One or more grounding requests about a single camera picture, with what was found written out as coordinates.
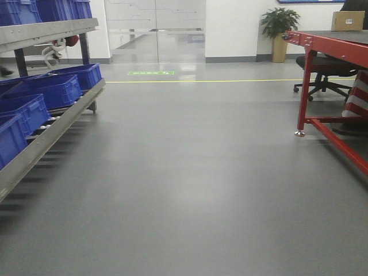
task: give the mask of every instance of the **person's foot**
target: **person's foot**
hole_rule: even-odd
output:
[[[1,73],[1,76],[9,76],[11,75],[12,73],[14,73],[13,71],[10,71],[6,68],[1,68],[0,69],[0,73]]]

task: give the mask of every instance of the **chair base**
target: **chair base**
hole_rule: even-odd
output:
[[[294,85],[294,92],[298,92],[299,88],[298,87],[302,87],[303,84],[299,83]],[[330,89],[342,96],[345,97],[345,101],[347,100],[347,97],[349,96],[349,92],[351,90],[350,86],[346,86],[346,85],[340,85],[338,83],[334,83],[334,82],[329,82],[328,78],[325,76],[325,78],[323,80],[321,80],[321,76],[316,77],[316,80],[314,82],[309,83],[309,86],[314,87],[309,93],[308,93],[308,100],[312,101],[313,100],[313,96],[312,94],[314,94],[315,92],[318,91],[322,91],[322,92],[326,92],[326,89]]]

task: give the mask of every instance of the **glass door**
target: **glass door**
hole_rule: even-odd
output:
[[[204,62],[205,0],[105,0],[114,62]]]

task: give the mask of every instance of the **gold plant pot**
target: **gold plant pot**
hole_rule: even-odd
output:
[[[272,62],[285,62],[288,43],[282,38],[283,33],[272,39]]]

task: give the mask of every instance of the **table top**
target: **table top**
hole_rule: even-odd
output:
[[[368,44],[368,30],[339,32],[333,32],[331,30],[299,30],[298,32],[307,33],[314,36],[329,37],[331,39],[345,40],[354,43]]]

